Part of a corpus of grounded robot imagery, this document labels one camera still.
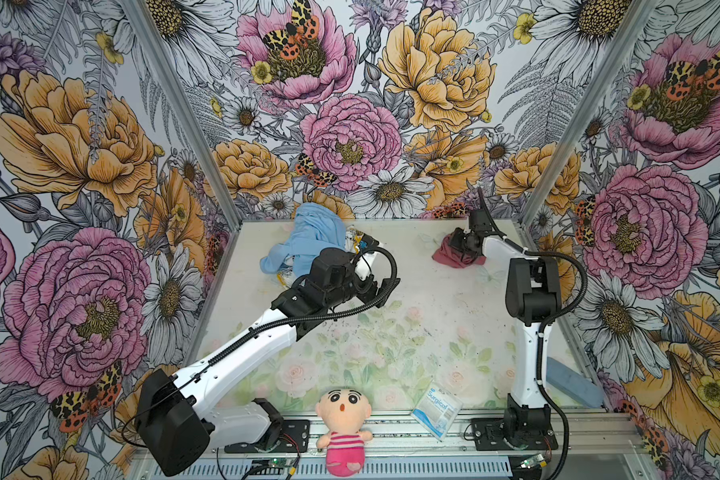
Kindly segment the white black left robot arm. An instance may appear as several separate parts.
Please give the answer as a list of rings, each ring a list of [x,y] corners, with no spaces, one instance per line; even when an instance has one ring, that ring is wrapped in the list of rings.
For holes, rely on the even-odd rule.
[[[157,369],[147,376],[128,425],[168,477],[190,468],[209,449],[277,448],[288,431],[271,403],[256,398],[222,411],[219,402],[261,364],[322,323],[383,306],[399,283],[393,255],[368,235],[358,252],[323,249],[309,272],[246,330],[172,374]]]

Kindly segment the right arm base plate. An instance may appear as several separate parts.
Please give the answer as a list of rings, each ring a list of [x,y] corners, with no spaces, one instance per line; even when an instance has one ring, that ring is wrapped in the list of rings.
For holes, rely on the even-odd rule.
[[[473,418],[466,432],[477,451],[554,451],[559,448],[552,430],[518,427],[511,431],[499,418]]]

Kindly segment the pink ribbed cloth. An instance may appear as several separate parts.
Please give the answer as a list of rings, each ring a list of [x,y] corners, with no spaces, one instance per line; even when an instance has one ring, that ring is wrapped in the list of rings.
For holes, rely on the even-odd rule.
[[[467,253],[456,250],[451,245],[452,235],[446,235],[439,248],[433,253],[432,259],[441,265],[449,266],[455,269],[467,268],[471,265],[484,265],[486,258],[484,256],[470,256]]]

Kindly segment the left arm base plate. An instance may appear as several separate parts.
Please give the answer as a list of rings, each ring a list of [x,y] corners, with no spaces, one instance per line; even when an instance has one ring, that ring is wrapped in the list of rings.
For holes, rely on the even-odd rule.
[[[270,426],[254,443],[237,443],[223,448],[226,454],[243,453],[305,453],[308,450],[311,422],[286,419]]]

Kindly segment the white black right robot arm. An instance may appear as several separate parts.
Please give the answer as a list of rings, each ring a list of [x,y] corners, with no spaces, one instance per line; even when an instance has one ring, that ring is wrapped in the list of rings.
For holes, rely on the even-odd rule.
[[[469,213],[468,227],[457,228],[449,246],[461,260],[485,259],[504,270],[504,302],[518,322],[515,339],[515,378],[507,394],[503,419],[474,435],[501,438],[505,449],[557,448],[552,427],[552,402],[546,391],[549,330],[562,310],[558,262],[553,255],[532,252],[510,239],[497,226],[484,194]]]

